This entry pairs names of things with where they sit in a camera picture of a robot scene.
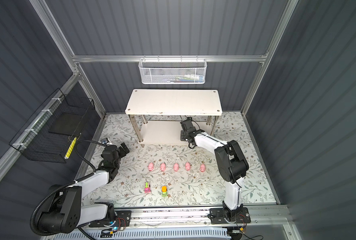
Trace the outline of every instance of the table leg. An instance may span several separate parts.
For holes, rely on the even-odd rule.
[[[212,136],[212,135],[213,135],[213,133],[214,133],[214,128],[215,128],[215,125],[216,125],[216,124],[217,124],[217,122],[218,122],[218,118],[219,118],[219,116],[215,116],[215,119],[214,119],[214,125],[213,125],[213,128],[211,129],[210,136]]]
[[[135,120],[135,115],[130,115],[129,114],[129,118],[130,118],[130,122],[135,130],[136,136],[138,137],[138,141],[139,142],[143,142],[143,137],[141,135],[141,131],[139,130],[139,126],[138,123]]]
[[[211,118],[212,118],[213,116],[208,116],[207,117],[207,121],[206,121],[206,125],[207,126],[210,126],[211,125]]]
[[[142,115],[142,119],[143,119],[143,124],[146,124],[147,123],[147,119],[144,115]]]

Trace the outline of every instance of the floral tablecloth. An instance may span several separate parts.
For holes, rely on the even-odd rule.
[[[179,116],[146,116],[148,120],[180,120]],[[206,116],[193,116],[195,121],[206,121]],[[137,116],[139,126],[142,119]],[[243,203],[275,202],[266,175],[261,167],[257,153],[252,146],[250,136],[240,112],[225,112],[220,116],[215,137],[230,141],[238,141],[248,163],[249,170],[241,189]],[[137,142],[135,131],[125,114],[109,115],[101,138],[108,137],[117,146],[125,142],[130,149],[121,160],[118,175],[115,179],[90,194],[82,200],[82,205],[94,202],[112,202],[115,207],[143,207],[170,205],[212,205],[221,204],[224,198],[225,181],[219,175],[215,156],[209,151],[187,146],[146,145],[141,147]],[[100,154],[103,147],[97,146],[91,162],[97,166],[102,160]],[[149,163],[154,164],[154,170],[149,171]],[[191,169],[185,169],[189,162]],[[160,170],[161,163],[166,164],[166,170]],[[175,163],[180,166],[175,172]],[[205,164],[206,171],[200,172],[200,165]],[[144,184],[149,182],[150,193],[144,192]],[[167,187],[167,196],[161,194],[162,186]]]

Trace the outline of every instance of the black cable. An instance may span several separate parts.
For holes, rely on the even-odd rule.
[[[185,117],[187,118],[187,116],[185,115]],[[182,118],[182,117],[181,117]],[[193,119],[191,119],[191,121],[195,122]],[[199,126],[199,124],[197,122],[195,122],[198,125],[198,128],[201,129],[201,127]]]
[[[230,156],[230,155],[229,155],[229,146],[227,146],[227,155]],[[242,187],[237,183],[237,180],[235,179],[235,177],[234,177],[234,175],[233,175],[233,171],[231,170],[231,161],[230,161],[230,158],[229,158],[229,163],[230,163],[230,173],[231,173],[232,178],[234,179],[234,181],[235,181],[235,183],[238,185],[238,187],[242,188]]]
[[[31,218],[30,218],[30,228],[32,230],[33,233],[37,234],[37,235],[40,235],[40,236],[50,236],[50,235],[54,235],[54,234],[57,234],[57,232],[46,232],[46,231],[41,231],[38,226],[35,224],[35,219],[36,219],[36,215],[37,215],[37,212],[39,211],[39,209],[42,207],[42,205],[54,194],[56,194],[57,192],[60,192],[61,190],[64,190],[66,187],[70,186],[70,185],[73,185],[75,184],[76,182],[79,182],[79,181],[83,181],[85,180],[86,178],[89,178],[90,176],[94,175],[94,173],[96,172],[96,169],[94,167],[94,165],[92,163],[90,163],[89,161],[87,161],[87,159],[85,159],[82,155],[80,155],[80,153],[77,151],[77,148],[76,148],[76,145],[78,145],[79,143],[81,142],[92,142],[92,143],[95,143],[95,144],[98,144],[98,145],[101,145],[101,146],[104,146],[104,147],[107,147],[107,145],[104,145],[100,142],[95,142],[95,141],[90,141],[90,140],[82,140],[82,141],[79,141],[77,143],[75,143],[75,152],[76,154],[83,160],[85,161],[90,167],[92,167],[93,171],[92,173],[84,176],[84,177],[81,177],[77,180],[74,180],[74,181],[71,181],[69,183],[66,183],[64,185],[61,185],[59,186],[58,188],[56,188],[55,190],[51,191],[49,194],[47,194],[47,196],[45,196],[41,202],[36,206],[36,208],[34,209],[34,211],[32,212],[31,214]]]
[[[42,207],[42,205],[44,204],[44,202],[46,202],[52,195],[56,194],[57,192],[65,189],[66,187],[68,187],[69,185],[73,185],[75,183],[75,181],[79,182],[79,181],[83,181],[86,178],[90,177],[94,175],[94,173],[90,173],[89,175],[86,175],[84,177],[81,177],[77,180],[74,180],[72,182],[66,183],[60,187],[58,187],[57,189],[53,190],[52,192],[50,192],[49,194],[47,194],[47,196],[45,196],[43,198],[43,200],[41,200],[41,202],[36,206],[36,208],[34,209],[34,211],[31,214],[31,218],[30,218],[30,228],[33,231],[33,233],[40,235],[40,236],[50,236],[50,235],[54,235],[57,234],[57,232],[45,232],[45,231],[41,231],[35,224],[35,219],[36,219],[36,215],[37,212],[39,211],[39,209]]]
[[[262,235],[257,235],[257,236],[254,236],[254,237],[248,237],[246,234],[244,234],[243,232],[241,232],[245,237],[247,237],[248,239],[251,239],[251,240],[262,240],[263,239],[263,236]]]
[[[98,144],[100,146],[103,146],[103,147],[107,147],[107,145],[103,144],[103,143],[100,143],[100,142],[96,142],[96,141],[90,141],[90,140],[82,140],[82,141],[78,141],[75,143],[75,152],[76,154],[85,162],[87,163],[92,169],[93,169],[93,172],[96,172],[96,168],[94,167],[94,165],[92,163],[90,163],[87,159],[85,159],[79,152],[78,152],[78,149],[76,147],[76,145],[78,145],[79,143],[81,142],[92,142],[92,143],[95,143],[95,144]]]
[[[238,230],[242,233],[242,235],[245,235],[245,237],[247,237],[248,239],[251,239],[251,240],[262,240],[263,239],[263,236],[262,235],[257,235],[257,236],[254,236],[254,237],[249,237],[249,236],[247,236],[245,233],[243,233],[242,231],[241,231],[241,228],[238,226],[238,223],[237,223],[237,215],[235,215],[235,217],[234,217],[234,220],[235,220],[235,225],[237,225],[237,228],[238,228]]]
[[[86,236],[88,239],[90,239],[90,240],[96,240],[96,239],[93,238],[92,236],[88,235],[88,234],[83,230],[83,228],[79,227],[78,229],[79,229],[79,231],[81,231],[81,232],[84,234],[84,236]]]

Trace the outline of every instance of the gray wall panel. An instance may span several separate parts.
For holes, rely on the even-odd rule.
[[[0,1],[0,157],[71,71],[29,1]]]
[[[69,94],[86,97],[79,84]],[[92,139],[99,121],[100,117],[94,111],[80,140]],[[82,155],[87,148],[88,144],[78,146]],[[33,209],[51,185],[73,180],[80,164],[81,160],[75,153],[65,164],[29,161],[21,156],[0,182],[0,239],[39,239],[40,236],[32,233],[29,227]],[[4,228],[6,222],[11,226]]]
[[[356,1],[298,3],[247,118],[303,239],[356,239]]]
[[[204,84],[142,84],[137,63],[82,63],[108,112],[124,112],[132,90],[217,89],[222,109],[240,110],[259,63],[208,63]]]
[[[259,55],[286,0],[47,4],[76,55]]]

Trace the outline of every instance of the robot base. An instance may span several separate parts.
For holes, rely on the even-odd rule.
[[[245,207],[242,207],[241,211],[235,216],[235,219],[232,218],[232,221],[230,222],[226,221],[223,213],[223,208],[210,209],[210,214],[208,215],[208,217],[211,219],[211,224],[234,223],[236,221],[236,223],[240,223],[240,226],[242,226],[244,223],[251,223],[249,211]]]
[[[126,224],[126,227],[130,225],[130,220],[131,220],[131,211],[115,211],[116,212],[116,217],[124,219],[124,222]],[[101,219],[101,220],[95,220],[92,221],[89,224],[89,227],[104,227],[104,225],[109,225],[109,222],[107,220]]]

